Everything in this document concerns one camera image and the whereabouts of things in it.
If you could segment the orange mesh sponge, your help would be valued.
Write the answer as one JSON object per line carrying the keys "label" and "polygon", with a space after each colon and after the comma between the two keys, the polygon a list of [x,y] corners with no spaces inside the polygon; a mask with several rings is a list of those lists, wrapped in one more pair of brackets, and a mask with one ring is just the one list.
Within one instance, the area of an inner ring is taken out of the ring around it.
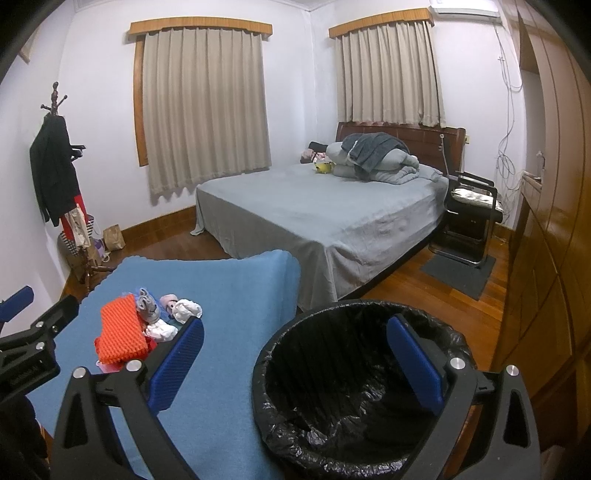
{"label": "orange mesh sponge", "polygon": [[106,365],[145,359],[156,342],[144,335],[132,294],[120,296],[100,309],[101,332],[94,340],[98,361]]}

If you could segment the small white tissue wad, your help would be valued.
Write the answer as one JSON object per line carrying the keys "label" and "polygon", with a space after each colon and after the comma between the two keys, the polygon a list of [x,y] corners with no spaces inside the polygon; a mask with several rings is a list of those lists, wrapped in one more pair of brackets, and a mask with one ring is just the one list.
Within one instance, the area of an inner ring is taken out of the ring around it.
{"label": "small white tissue wad", "polygon": [[157,343],[171,341],[177,333],[178,329],[175,326],[162,319],[145,324],[144,335]]}

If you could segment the grey sock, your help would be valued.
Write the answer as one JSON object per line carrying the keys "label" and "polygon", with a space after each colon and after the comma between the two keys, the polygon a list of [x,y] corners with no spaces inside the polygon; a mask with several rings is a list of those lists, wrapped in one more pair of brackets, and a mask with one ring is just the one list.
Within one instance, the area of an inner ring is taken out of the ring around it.
{"label": "grey sock", "polygon": [[135,295],[138,315],[146,324],[154,324],[160,319],[160,308],[154,297],[145,289],[139,288]]}

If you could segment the pink knitted sock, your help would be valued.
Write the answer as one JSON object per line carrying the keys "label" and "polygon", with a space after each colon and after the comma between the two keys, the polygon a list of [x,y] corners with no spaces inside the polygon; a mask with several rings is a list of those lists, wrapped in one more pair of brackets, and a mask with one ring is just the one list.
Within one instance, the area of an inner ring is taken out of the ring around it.
{"label": "pink knitted sock", "polygon": [[174,306],[178,302],[177,296],[174,294],[166,294],[160,297],[159,302],[167,314],[172,317]]}

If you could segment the white tissue ball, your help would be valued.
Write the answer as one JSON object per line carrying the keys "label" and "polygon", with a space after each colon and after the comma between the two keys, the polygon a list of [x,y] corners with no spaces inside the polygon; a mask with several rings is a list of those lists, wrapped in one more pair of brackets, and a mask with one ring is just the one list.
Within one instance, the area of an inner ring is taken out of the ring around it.
{"label": "white tissue ball", "polygon": [[190,318],[200,319],[202,308],[188,299],[178,299],[171,308],[172,318],[179,324],[185,324]]}

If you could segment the black lined trash bin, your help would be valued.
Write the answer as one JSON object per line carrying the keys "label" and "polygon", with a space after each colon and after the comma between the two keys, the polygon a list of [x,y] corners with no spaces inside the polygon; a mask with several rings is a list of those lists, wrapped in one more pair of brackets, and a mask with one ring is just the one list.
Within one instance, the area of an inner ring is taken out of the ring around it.
{"label": "black lined trash bin", "polygon": [[252,372],[253,417],[283,479],[397,479],[436,417],[421,406],[387,339],[400,314],[447,358],[475,362],[465,336],[427,312],[339,302],[297,316]]}

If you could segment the wooden coat rack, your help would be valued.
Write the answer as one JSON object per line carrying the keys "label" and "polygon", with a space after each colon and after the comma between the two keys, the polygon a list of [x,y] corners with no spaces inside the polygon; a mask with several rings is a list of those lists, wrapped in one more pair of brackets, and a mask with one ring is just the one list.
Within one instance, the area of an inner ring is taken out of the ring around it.
{"label": "wooden coat rack", "polygon": [[[40,105],[41,109],[48,111],[48,114],[45,116],[46,117],[45,119],[47,119],[48,116],[53,116],[53,117],[59,116],[59,107],[68,98],[67,94],[64,94],[60,98],[58,88],[59,88],[59,82],[58,81],[53,82],[52,92],[51,92],[51,96],[50,96],[50,102],[51,102],[50,105],[49,106],[45,105],[45,104]],[[86,147],[81,144],[80,145],[70,144],[69,149],[70,149],[70,165],[74,169],[74,178],[76,180],[76,188],[77,188],[76,195],[78,195],[78,194],[81,195],[81,191],[80,191],[80,187],[78,184],[78,180],[77,180],[77,176],[75,173],[75,168],[73,166],[73,163],[75,160],[82,158],[83,151],[86,149]],[[82,283],[82,282],[84,283],[87,294],[90,293],[90,291],[92,289],[92,285],[93,285],[92,281],[94,280],[94,277],[96,277],[97,274],[111,273],[112,271],[114,271],[113,267],[103,265],[101,262],[96,260],[96,258],[93,256],[93,252],[95,252],[98,255],[98,250],[93,245],[88,248],[81,248],[78,252],[78,256],[80,257],[80,265],[81,265],[80,268],[83,268],[83,274],[81,275],[80,283]]]}

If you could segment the checkered basket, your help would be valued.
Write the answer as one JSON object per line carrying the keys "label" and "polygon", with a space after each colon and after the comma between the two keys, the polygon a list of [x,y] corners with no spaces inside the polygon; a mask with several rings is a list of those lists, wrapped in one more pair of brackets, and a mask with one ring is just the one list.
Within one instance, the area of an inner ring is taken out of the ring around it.
{"label": "checkered basket", "polygon": [[86,215],[86,225],[82,227],[82,218],[66,214],[61,217],[62,232],[59,239],[71,255],[77,255],[81,248],[93,245],[94,216]]}

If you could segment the red hanging garment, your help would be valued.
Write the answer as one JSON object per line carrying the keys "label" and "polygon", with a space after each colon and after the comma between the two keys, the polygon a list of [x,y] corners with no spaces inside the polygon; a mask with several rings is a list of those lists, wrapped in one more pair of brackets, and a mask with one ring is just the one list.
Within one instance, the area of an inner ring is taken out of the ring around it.
{"label": "red hanging garment", "polygon": [[87,230],[87,213],[80,194],[74,197],[75,207],[60,217],[65,238],[76,247],[87,248],[90,238]]}

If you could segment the brown paper bag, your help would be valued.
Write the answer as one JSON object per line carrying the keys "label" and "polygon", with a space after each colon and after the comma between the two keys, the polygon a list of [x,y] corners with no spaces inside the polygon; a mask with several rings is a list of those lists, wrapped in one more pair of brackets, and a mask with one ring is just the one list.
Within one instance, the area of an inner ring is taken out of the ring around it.
{"label": "brown paper bag", "polygon": [[125,247],[125,240],[118,224],[109,226],[103,230],[103,241],[109,252],[119,251]]}

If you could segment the wooden wardrobe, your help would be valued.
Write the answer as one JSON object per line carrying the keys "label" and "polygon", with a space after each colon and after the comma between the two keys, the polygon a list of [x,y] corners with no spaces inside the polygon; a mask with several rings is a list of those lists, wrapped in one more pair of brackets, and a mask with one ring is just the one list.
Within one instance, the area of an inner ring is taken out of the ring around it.
{"label": "wooden wardrobe", "polygon": [[570,448],[590,427],[590,73],[536,1],[504,1],[519,60],[543,99],[540,180],[524,176],[493,364],[516,365],[540,448]]}

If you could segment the black hanging jacket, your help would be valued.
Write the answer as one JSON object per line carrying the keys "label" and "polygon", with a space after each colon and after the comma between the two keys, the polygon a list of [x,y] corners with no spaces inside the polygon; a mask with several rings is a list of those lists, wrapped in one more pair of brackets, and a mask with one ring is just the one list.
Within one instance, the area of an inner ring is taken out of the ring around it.
{"label": "black hanging jacket", "polygon": [[74,169],[70,165],[70,139],[62,116],[44,117],[29,149],[32,180],[44,222],[54,227],[72,210],[76,195]]}

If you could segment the blue table cloth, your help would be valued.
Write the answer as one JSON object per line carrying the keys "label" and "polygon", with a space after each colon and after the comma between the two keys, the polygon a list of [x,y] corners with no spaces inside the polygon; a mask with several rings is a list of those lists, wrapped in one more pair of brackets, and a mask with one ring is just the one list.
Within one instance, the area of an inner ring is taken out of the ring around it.
{"label": "blue table cloth", "polygon": [[254,423],[252,369],[270,337],[294,318],[298,285],[300,265],[284,251],[243,260],[126,258],[58,334],[61,372],[28,396],[37,420],[53,432],[73,370],[97,372],[104,305],[140,287],[155,297],[173,293],[202,307],[204,346],[171,407],[159,413],[163,428],[201,479],[280,479]]}

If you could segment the grey floor mat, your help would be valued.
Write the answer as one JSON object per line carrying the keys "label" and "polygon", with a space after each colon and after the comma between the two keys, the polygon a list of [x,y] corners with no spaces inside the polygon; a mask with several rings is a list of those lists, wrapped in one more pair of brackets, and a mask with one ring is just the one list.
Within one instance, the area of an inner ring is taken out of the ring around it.
{"label": "grey floor mat", "polygon": [[421,271],[470,298],[479,300],[495,263],[496,259],[492,256],[488,256],[482,265],[475,266],[434,255],[421,267]]}

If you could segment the black bedside chair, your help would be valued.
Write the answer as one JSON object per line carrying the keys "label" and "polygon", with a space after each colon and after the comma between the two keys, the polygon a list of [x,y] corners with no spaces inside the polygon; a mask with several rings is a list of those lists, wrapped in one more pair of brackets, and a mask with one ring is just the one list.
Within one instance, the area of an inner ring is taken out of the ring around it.
{"label": "black bedside chair", "polygon": [[504,212],[492,180],[468,172],[449,177],[444,214],[429,248],[446,258],[480,267],[488,257],[494,228]]}

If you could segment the bed with grey sheet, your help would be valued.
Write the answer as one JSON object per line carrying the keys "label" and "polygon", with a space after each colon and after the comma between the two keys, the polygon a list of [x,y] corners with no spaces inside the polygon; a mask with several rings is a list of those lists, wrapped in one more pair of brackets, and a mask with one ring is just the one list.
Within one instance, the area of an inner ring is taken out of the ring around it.
{"label": "bed with grey sheet", "polygon": [[197,221],[242,259],[290,252],[301,265],[297,305],[310,310],[352,295],[426,240],[448,181],[430,167],[402,185],[271,168],[197,186]]}

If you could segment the left beige curtain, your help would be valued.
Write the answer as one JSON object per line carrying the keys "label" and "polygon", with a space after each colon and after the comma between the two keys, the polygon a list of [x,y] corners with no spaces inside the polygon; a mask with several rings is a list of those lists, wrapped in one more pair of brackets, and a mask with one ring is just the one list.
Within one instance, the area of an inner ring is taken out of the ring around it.
{"label": "left beige curtain", "polygon": [[146,35],[142,106],[156,196],[270,167],[259,34],[179,28]]}

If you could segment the beige curtain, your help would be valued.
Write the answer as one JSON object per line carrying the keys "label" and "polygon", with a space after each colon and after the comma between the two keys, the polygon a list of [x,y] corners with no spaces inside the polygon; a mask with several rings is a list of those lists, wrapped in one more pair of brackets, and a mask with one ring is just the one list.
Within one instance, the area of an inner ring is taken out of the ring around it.
{"label": "beige curtain", "polygon": [[339,120],[445,126],[428,21],[362,28],[335,40]]}
{"label": "beige curtain", "polygon": [[259,34],[179,28],[146,35],[142,106],[156,196],[270,167]]}

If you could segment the yellow plush toy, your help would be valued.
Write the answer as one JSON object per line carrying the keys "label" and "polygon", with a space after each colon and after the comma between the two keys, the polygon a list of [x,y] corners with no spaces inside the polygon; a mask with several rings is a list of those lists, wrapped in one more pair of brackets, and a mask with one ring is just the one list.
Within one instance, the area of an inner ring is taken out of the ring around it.
{"label": "yellow plush toy", "polygon": [[332,173],[332,169],[334,169],[334,163],[329,157],[316,155],[312,162],[315,166],[315,172],[319,174],[330,174]]}

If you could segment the grey pillow pile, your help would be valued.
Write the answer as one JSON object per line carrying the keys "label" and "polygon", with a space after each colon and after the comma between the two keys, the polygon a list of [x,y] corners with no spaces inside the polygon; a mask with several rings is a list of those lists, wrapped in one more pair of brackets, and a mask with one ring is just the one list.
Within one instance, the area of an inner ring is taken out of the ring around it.
{"label": "grey pillow pile", "polygon": [[348,153],[342,149],[341,142],[329,144],[327,157],[332,161],[332,174],[342,178],[365,182],[375,181],[402,185],[417,178],[438,182],[443,173],[431,166],[421,164],[414,155],[401,149],[394,149],[384,156],[381,163],[369,173],[356,173],[355,165]]}

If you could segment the wooden headboard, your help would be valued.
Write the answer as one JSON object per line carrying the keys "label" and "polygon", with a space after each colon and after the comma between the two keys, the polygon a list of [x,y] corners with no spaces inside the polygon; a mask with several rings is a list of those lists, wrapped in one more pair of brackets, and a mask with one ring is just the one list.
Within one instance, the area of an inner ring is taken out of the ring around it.
{"label": "wooden headboard", "polygon": [[342,141],[353,133],[384,132],[402,140],[422,164],[446,173],[444,159],[449,171],[456,173],[463,167],[466,130],[453,127],[426,127],[381,122],[339,122],[335,140]]}

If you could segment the dark grey folded blanket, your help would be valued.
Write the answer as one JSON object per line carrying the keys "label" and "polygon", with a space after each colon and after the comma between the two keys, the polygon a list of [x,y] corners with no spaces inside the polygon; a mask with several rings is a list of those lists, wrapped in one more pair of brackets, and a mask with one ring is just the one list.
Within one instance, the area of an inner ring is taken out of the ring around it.
{"label": "dark grey folded blanket", "polygon": [[376,169],[392,150],[410,153],[402,140],[384,132],[349,134],[342,140],[342,150],[353,165],[366,172]]}

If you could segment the right beige curtain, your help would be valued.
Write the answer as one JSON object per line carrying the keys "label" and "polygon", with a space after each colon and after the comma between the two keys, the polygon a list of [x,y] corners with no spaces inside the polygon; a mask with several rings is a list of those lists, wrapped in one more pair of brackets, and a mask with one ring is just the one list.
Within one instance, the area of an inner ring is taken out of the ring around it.
{"label": "right beige curtain", "polygon": [[428,21],[362,28],[335,40],[339,120],[445,126]]}

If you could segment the white air conditioner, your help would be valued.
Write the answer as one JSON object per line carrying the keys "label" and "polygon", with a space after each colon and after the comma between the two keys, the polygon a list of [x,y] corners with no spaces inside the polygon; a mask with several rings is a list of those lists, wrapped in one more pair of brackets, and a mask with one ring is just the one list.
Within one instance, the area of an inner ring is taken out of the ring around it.
{"label": "white air conditioner", "polygon": [[494,1],[432,1],[431,9],[440,19],[502,23]]}

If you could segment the framed wall picture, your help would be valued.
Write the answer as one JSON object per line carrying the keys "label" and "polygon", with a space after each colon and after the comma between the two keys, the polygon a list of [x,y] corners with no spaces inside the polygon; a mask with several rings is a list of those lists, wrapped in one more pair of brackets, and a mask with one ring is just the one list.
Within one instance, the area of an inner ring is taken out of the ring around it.
{"label": "framed wall picture", "polygon": [[23,44],[23,46],[20,48],[19,52],[18,52],[18,56],[26,63],[29,64],[30,60],[31,60],[31,55],[32,55],[32,50],[33,50],[33,46],[34,46],[34,42],[36,40],[36,37],[39,33],[40,28],[37,27],[32,34],[29,36],[29,38],[26,40],[26,42]]}

